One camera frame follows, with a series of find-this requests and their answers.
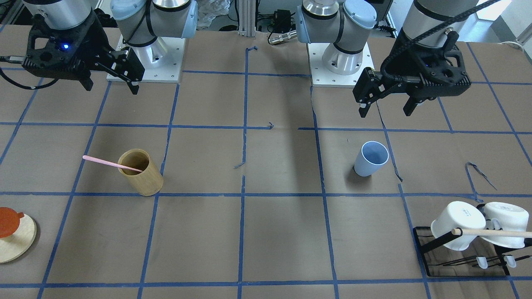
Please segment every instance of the plastic bag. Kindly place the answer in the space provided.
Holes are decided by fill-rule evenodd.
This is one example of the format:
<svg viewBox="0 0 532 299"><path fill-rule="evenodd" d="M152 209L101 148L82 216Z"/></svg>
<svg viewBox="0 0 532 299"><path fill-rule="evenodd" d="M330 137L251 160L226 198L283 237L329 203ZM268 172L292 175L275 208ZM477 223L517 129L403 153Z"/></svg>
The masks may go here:
<svg viewBox="0 0 532 299"><path fill-rule="evenodd" d="M198 29L208 28L219 15L229 14L230 0L196 0L198 3Z"/></svg>

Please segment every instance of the brown paper table surface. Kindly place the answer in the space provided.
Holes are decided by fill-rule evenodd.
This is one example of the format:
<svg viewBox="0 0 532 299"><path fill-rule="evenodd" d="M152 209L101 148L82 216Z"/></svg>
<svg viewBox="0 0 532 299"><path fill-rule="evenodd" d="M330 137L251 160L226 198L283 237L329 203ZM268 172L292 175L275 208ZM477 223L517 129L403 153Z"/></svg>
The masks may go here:
<svg viewBox="0 0 532 299"><path fill-rule="evenodd" d="M0 30L0 54L24 54L29 28ZM106 32L114 45L120 33ZM0 265L0 297L531 298L532 260L511 278L427 278L411 234L456 200L532 211L523 53L460 42L467 92L411 117L407 96L391 95L361 119L350 88L311 88L306 45L266 37L198 31L181 83L141 83L137 96L101 72L90 92L0 80L0 206L39 229L26 254ZM369 40L376 67L393 41ZM368 140L392 159L361 178L352 167ZM131 148L161 166L155 196L81 159L116 161ZM497 190L468 175L468 161Z"/></svg>

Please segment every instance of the cable connector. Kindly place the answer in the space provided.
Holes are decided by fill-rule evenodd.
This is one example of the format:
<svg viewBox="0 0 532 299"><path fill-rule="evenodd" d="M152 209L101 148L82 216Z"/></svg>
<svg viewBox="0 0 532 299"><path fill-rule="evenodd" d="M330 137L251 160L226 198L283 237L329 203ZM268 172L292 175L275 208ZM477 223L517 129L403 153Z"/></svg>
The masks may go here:
<svg viewBox="0 0 532 299"><path fill-rule="evenodd" d="M284 33L284 34L281 34L279 36L276 36L276 37L273 37L273 38L269 38L268 39L268 43L270 45L276 45L276 44L280 44L280 43L283 43L289 39L292 39L292 38L296 38L297 37L297 31L296 30L292 30L292 31L289 31L287 33Z"/></svg>
<svg viewBox="0 0 532 299"><path fill-rule="evenodd" d="M24 62L23 56L0 56L0 62L22 64Z"/></svg>

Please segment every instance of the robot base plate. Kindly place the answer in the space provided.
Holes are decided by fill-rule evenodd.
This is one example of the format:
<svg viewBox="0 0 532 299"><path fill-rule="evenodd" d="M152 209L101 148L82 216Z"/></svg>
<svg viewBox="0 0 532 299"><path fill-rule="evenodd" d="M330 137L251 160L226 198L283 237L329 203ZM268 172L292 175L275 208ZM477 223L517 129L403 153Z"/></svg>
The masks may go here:
<svg viewBox="0 0 532 299"><path fill-rule="evenodd" d="M186 39L176 37L163 37L162 39L168 46L168 57L164 58L165 64L156 68L146 68L142 82L179 83ZM124 46L125 45L122 43L122 36L120 36L117 51ZM107 81L123 82L122 79L112 75L107 75Z"/></svg>
<svg viewBox="0 0 532 299"><path fill-rule="evenodd" d="M329 71L323 64L321 57L329 43L314 43L308 44L310 72L312 74L312 86L321 87L355 87L356 81L359 79L362 70L366 67L373 68L373 59L369 53L369 46L366 43L364 50L362 50L364 59L362 65L356 73L352 75L339 75Z"/></svg>

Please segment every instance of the blue tape grid line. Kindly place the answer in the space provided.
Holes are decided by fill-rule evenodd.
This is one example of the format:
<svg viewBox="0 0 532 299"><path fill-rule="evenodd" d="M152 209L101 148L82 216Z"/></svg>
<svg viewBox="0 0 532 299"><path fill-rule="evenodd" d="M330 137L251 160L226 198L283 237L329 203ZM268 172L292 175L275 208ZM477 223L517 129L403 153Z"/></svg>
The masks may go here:
<svg viewBox="0 0 532 299"><path fill-rule="evenodd" d="M311 127L299 127L298 130L313 131ZM381 128L318 128L320 131L374 131L384 132ZM462 134L502 134L502 135L532 135L532 132L511 131L468 131L468 130L422 130L422 129L386 129L388 132L412 133L462 133Z"/></svg>
<svg viewBox="0 0 532 299"><path fill-rule="evenodd" d="M497 97L497 94L495 93L495 90L493 89L493 86L492 84L489 82L489 79L488 77L486 76L486 73L484 72L484 69L482 68L482 66L480 65L480 62L478 61L475 53L473 52L473 49L471 48L471 45L469 43L466 43L467 44L467 47L469 48L469 51L471 52L471 55L473 55L473 59L475 59L475 62L477 63L478 65L478 68L480 69L480 72L482 72L482 76L484 76L484 79L486 80L487 84L488 84L488 87L489 89L492 91L492 94L495 98L495 100L497 101L497 104L499 105L499 108L501 109L501 112L502 114L504 115L504 118L506 119L506 121L508 122L508 125L510 126L510 129L512 130L512 132L514 132L514 135L517 139L517 142L519 143L519 145L521 146L521 149L523 151L523 153L525 154L527 160L528 160L528 163L530 164L530 166L532 166L532 161L530 160L530 156L528 156L528 153L525 149L525 147L523 146L523 143L521 142L521 139L519 138L519 135L515 134L515 129L512 125L512 122L510 121L510 118L508 117L508 115L506 114L506 111L504 110L502 104L501 104L501 101L499 100L499 98ZM513 282L513 279L512 279L512 276L511 275L508 275L507 277L507 280L508 282L510 283L510 285L512 286L512 289L513 289L513 293L514 295L516 296L516 299L519 299L519 293L517 292L517 289L516 289L516 286Z"/></svg>
<svg viewBox="0 0 532 299"><path fill-rule="evenodd" d="M479 201L478 199L478 193L477 193L477 190L475 189L475 185L473 184L473 179L471 178L471 174L469 173L468 166L469 166L468 164L465 164L465 172L467 174L467 178L469 180L469 185L471 186L471 190L473 191L473 197L476 202L483 202L482 200Z"/></svg>
<svg viewBox="0 0 532 299"><path fill-rule="evenodd" d="M100 116L102 115L103 107L105 106L105 101L107 100L107 96L109 94L109 90L110 89L111 89L111 82L109 82L107 84L107 89L105 90L105 94L103 96L102 103L101 103L101 105L99 107L98 114L96 116L96 120L94 121L93 129L92 129L92 132L90 133L90 137L89 137L89 140L87 142L87 146L85 147L84 155L88 154L90 145L93 142L94 133L96 132L97 124L99 122ZM79 178L81 176L81 172L83 170L83 165L84 164L85 164L85 160L82 159L81 163L79 164L78 173L76 174L76 179L74 180L74 185L72 186L72 190L70 192L70 197L68 199L68 202L67 202L66 207L65 207L65 211L63 213L63 218L61 220L61 225L59 226L59 231L57 232L57 236L55 238L54 247L52 249L52 253L50 254L50 259L48 260L48 265L46 266L46 271L44 272L43 285L45 285L46 282L48 281L48 275L50 274L50 270L52 268L52 264L53 264L54 259L55 259L55 254L57 253L57 248L59 246L59 241L61 240L61 235L63 234L63 229L64 229L65 223L67 221L67 216L68 216L68 213L70 211L70 206L72 205L72 200L74 198L74 193L75 193L76 188L78 186ZM39 289L39 293L37 295L37 299L41 299L42 298L43 292L44 292L44 287L41 286L41 288Z"/></svg>
<svg viewBox="0 0 532 299"><path fill-rule="evenodd" d="M425 267L423 266L423 259L421 258L421 253L419 252L418 247L415 245L414 225L412 224L412 218L410 217L410 211L408 210L408 204L406 203L406 197L403 193L403 186L401 184L398 184L397 186L399 187L399 192L401 193L401 199L403 200L404 212L406 214L406 219L408 221L408 226L410 228L410 234L412 235L412 241L414 242L415 253L418 257L419 268L421 269L421 277L422 277L423 285L425 286L425 292L427 293L427 299L431 299L430 289L429 289L429 284L428 284L428 279L427 279L427 273L425 272Z"/></svg>
<svg viewBox="0 0 532 299"><path fill-rule="evenodd" d="M445 116L445 121L447 122L447 125L449 126L449 131L451 133L454 133L453 126L451 125L451 121L449 120L449 117L447 116L447 112L445 112L445 108L443 107L442 99L438 97L439 106L442 108L443 116Z"/></svg>
<svg viewBox="0 0 532 299"><path fill-rule="evenodd" d="M164 174L164 168L166 166L166 160L168 157L168 148L170 147L172 125L173 125L173 119L176 113L178 97L179 97L179 84L176 84L176 91L173 96L172 112L170 113L170 121L168 122L168 125L167 125L167 128L168 128L167 143L166 143L166 148L164 150L163 162L161 163L161 175ZM155 219L157 218L157 207L159 206L159 197L160 197L160 192L157 192L157 194L155 194L155 199L153 201L152 220L149 224L148 241L146 242L146 252L144 253L144 262L142 265L142 272L140 274L140 285L138 287L137 299L142 299L142 293L143 293L144 285L146 281L146 271L148 269L149 253L152 248L153 230L155 229Z"/></svg>
<svg viewBox="0 0 532 299"><path fill-rule="evenodd" d="M251 47L246 50L254 50L255 48ZM183 73L199 73L199 74L233 74L233 75L246 75L246 76L268 76L268 77L310 77L309 74L272 74L272 73L250 73L248 68L245 72L220 72L220 71L190 71L184 70Z"/></svg>
<svg viewBox="0 0 532 299"><path fill-rule="evenodd" d="M13 126L18 122L0 122L0 126ZM92 127L93 123L69 123L69 122L22 122L21 126L68 126L68 127ZM134 123L99 123L97 127L127 127L127 128L167 128L166 124L134 124ZM202 126L202 125L185 125L173 124L172 128L184 129L221 129L221 130L271 130L272 126ZM298 130L314 131L313 127L299 127ZM382 128L320 128L319 131L375 131L384 132ZM532 135L527 131L470 131L470 130L422 130L422 129L386 129L388 132L414 132L414 133L461 133L461 134L497 134L497 135Z"/></svg>
<svg viewBox="0 0 532 299"><path fill-rule="evenodd" d="M400 181L403 181L403 178L401 178L401 176L399 175L399 169L397 168L397 164L395 163L394 151L392 149L392 144L390 142L390 137L388 135L388 129L386 129L386 125L384 124L383 115L380 113L379 103L377 103L377 110L379 111L380 123L383 124L383 132L384 132L384 136L386 137L386 143L388 144L388 150L390 151L390 158L392 159L392 164L394 166L395 175Z"/></svg>
<svg viewBox="0 0 532 299"><path fill-rule="evenodd" d="M524 82L471 82L473 84L491 84L491 85L532 85L532 83L524 83Z"/></svg>
<svg viewBox="0 0 532 299"><path fill-rule="evenodd" d="M501 112L502 114L504 115L504 118L506 118L506 121L508 122L508 125L510 126L510 129L512 130L512 132L514 133L516 139L517 139L517 142L519 143L519 146L521 146L521 149L523 150L523 153L525 154L527 160L528 160L528 163L530 164L530 166L532 166L532 160L530 159L530 156L528 155L525 147L523 146L523 143L521 142L521 139L519 138L519 135L516 134L516 130L514 129L513 125L512 125L512 122L510 121L510 118L508 117L508 115L506 114L506 111L504 110L502 104L501 104L501 101L499 100L499 98L497 97L497 94L495 93L495 90L493 89L493 86L491 84L491 82L489 82L489 79L488 77L486 76L486 73L484 72L484 70L482 69L482 66L480 65L480 62L478 61L477 57L475 56L475 53L473 52L473 49L471 48L471 45L469 45L469 43L466 43L467 44L467 47L469 48L469 51L471 52L471 54L473 55L473 59L475 59L475 62L477 63L478 65L478 68L480 69L480 71L482 72L482 75L484 76L484 79L486 79L486 82L489 86L489 89L492 91L492 94L493 96L495 97L495 100L497 101L497 104L499 105L499 108L501 109Z"/></svg>
<svg viewBox="0 0 532 299"><path fill-rule="evenodd" d="M244 272L244 212L245 212L245 194L246 193L246 176L242 176L242 194L240 196L240 235L238 241L238 283L237 298L242 299L243 272Z"/></svg>
<svg viewBox="0 0 532 299"><path fill-rule="evenodd" d="M532 281L531 276L515 276L514 281ZM472 277L427 277L429 283L449 283L463 281L506 281L505 276L472 276ZM302 286L302 285L333 285L333 280L264 280L264 281L242 281L242 286ZM369 284L416 284L423 283L422 278L403 279L353 279L336 280L339 285L369 285ZM163 282L144 283L144 288L151 287L237 287L238 281L210 281L210 282ZM3 288L138 288L140 283L54 283L54 284L0 284Z"/></svg>
<svg viewBox="0 0 532 299"><path fill-rule="evenodd" d="M34 191L2 191L0 195L12 196L69 196L71 192L34 192ZM100 196L116 197L130 196L142 197L138 193L114 193L114 192L74 192L74 196ZM323 193L245 193L246 197L321 197ZM400 193L326 193L327 197L401 197ZM406 197L464 197L475 200L474 194L467 193L404 193ZM159 193L162 197L240 197L241 193ZM532 194L491 194L479 193L483 197L499 198L532 198Z"/></svg>
<svg viewBox="0 0 532 299"><path fill-rule="evenodd" d="M310 87L310 99L312 101L312 86ZM318 118L316 117L316 112L314 111L314 105L312 105L312 118L314 121L314 134L316 138L318 166L320 169L321 196L323 198L323 212L325 214L325 229L327 231L327 243L329 245L329 258L331 261L332 284L334 286L335 299L339 299L340 293L338 291L336 269L334 266L333 238L331 237L331 229L330 229L330 222L329 222L329 209L327 205L327 192L325 190L325 176L323 175L323 163L321 159L321 146L320 146L320 134L318 130Z"/></svg>
<svg viewBox="0 0 532 299"><path fill-rule="evenodd" d="M247 141L247 96L248 96L248 79L249 79L249 67L250 67L250 51L258 50L257 46L246 48L246 66L244 77L244 130L243 130L243 142L242 142L242 163L246 163L246 141ZM246 193L246 177L242 176L242 187L240 189L240 234L238 241L238 289L237 299L242 299L242 280L244 271L244 211L245 211L245 193Z"/></svg>
<svg viewBox="0 0 532 299"><path fill-rule="evenodd" d="M43 80L44 80L44 78L41 78L39 80L38 84L41 85L43 83ZM13 140L15 140L16 133L18 133L18 131L20 129L20 125L21 125L22 121L24 120L24 117L26 116L26 113L28 113L28 110L30 109L30 106L33 103L33 101L35 99L35 96L37 95L38 91L39 91L38 89L34 90L33 94L30 97L30 100L28 101L28 104L26 105L26 108L24 108L24 111L20 115L19 121L16 123L15 129L13 130L13 134L11 134L11 138L9 138L9 141L7 142L7 145L5 146L4 152L2 153L2 156L0 156L0 165L2 165L2 162L4 162L4 158L7 155L7 151L11 147L11 144L13 143Z"/></svg>

